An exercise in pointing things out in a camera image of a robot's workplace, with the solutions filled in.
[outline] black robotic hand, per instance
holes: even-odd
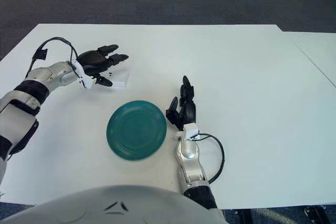
[[[180,112],[178,113],[176,110],[179,101],[177,97],[174,97],[169,109],[166,110],[166,117],[172,124],[176,125],[179,131],[182,131],[184,124],[196,123],[196,105],[193,102],[194,86],[191,86],[187,76],[183,77],[180,91]]]
[[[78,56],[77,61],[82,65],[86,75],[96,78],[96,84],[112,86],[112,82],[101,76],[100,73],[117,65],[120,61],[128,59],[127,55],[114,54],[106,56],[118,49],[117,45],[103,46],[97,50],[87,51]]]

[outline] dark carpet floor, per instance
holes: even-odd
[[[39,23],[277,24],[336,33],[336,0],[0,0],[0,60]],[[0,219],[25,208],[0,203]],[[336,206],[326,213],[336,223]],[[234,211],[225,214],[239,223]],[[255,223],[310,223],[302,207],[254,209],[252,216]]]

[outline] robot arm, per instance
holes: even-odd
[[[197,202],[224,220],[223,213],[217,208],[211,192],[209,181],[200,163],[200,149],[196,144],[200,140],[200,131],[196,126],[196,105],[193,102],[194,87],[188,78],[183,77],[181,86],[180,112],[177,112],[178,99],[171,102],[166,117],[178,128],[175,139],[178,140],[176,157],[178,162],[177,175],[182,194]]]
[[[91,88],[95,81],[96,84],[112,86],[112,82],[100,73],[128,58],[118,54],[106,58],[117,48],[117,45],[100,47],[83,53],[71,63],[58,62],[29,71],[20,85],[0,99],[0,183],[8,156],[21,151],[37,130],[35,116],[49,94],[76,80],[85,88]]]

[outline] white tabletop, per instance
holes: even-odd
[[[336,86],[336,34],[291,31],[286,34]]]
[[[167,122],[162,147],[137,162],[108,147],[112,113],[147,100],[163,113],[185,74],[195,87],[197,125],[222,142],[226,162],[212,185],[219,208],[336,202],[336,88],[275,25],[145,26],[41,24],[0,62],[0,97],[24,78],[36,48],[65,37],[79,53],[118,44],[130,58],[126,88],[86,90],[77,83],[50,94],[40,126],[8,162],[1,201],[39,204],[103,185],[150,185],[180,191],[174,157],[176,128]],[[69,48],[48,44],[48,66]],[[200,143],[208,177],[220,163],[211,140]]]

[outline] teal plate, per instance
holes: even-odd
[[[107,125],[110,148],[127,160],[140,160],[155,153],[162,145],[167,124],[153,103],[132,101],[119,107]]]

